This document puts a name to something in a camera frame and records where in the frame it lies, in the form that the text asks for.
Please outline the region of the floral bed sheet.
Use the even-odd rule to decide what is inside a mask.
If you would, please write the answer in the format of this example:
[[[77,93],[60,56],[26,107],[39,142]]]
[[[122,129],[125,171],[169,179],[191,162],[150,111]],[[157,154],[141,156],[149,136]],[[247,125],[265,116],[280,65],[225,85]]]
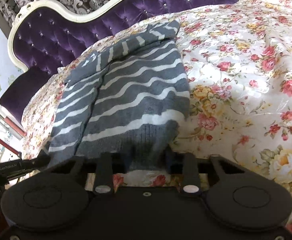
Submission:
[[[292,0],[241,0],[155,16],[89,46],[101,51],[150,23],[179,20],[190,117],[172,143],[217,153],[292,194]],[[287,223],[292,233],[292,214]]]

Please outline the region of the red vacuum cleaner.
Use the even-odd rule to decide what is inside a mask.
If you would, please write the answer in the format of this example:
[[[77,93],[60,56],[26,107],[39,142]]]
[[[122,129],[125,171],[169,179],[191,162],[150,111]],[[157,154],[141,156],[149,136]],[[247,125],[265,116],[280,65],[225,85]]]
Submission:
[[[0,139],[0,144],[7,148],[8,150],[10,150],[12,153],[14,153],[15,155],[19,155],[19,152],[14,149],[13,147],[11,147],[9,144],[7,144],[5,141],[3,141],[2,139]]]

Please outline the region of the grey white striped sweater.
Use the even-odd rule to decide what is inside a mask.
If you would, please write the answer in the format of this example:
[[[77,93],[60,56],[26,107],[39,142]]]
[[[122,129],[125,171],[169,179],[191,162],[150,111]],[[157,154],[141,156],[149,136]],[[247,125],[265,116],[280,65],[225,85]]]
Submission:
[[[158,166],[189,113],[179,29],[177,20],[149,24],[71,71],[45,146],[50,166],[104,153],[121,154],[129,170]]]

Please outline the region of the purple tufted chaise sofa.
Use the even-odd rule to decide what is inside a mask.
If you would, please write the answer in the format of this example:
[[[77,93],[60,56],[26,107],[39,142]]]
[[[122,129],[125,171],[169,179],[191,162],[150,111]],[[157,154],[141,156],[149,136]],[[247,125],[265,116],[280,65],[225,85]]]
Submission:
[[[17,121],[35,93],[88,47],[105,37],[157,15],[239,0],[110,0],[98,10],[79,15],[56,0],[23,6],[11,28],[8,55],[22,74],[0,98]]]

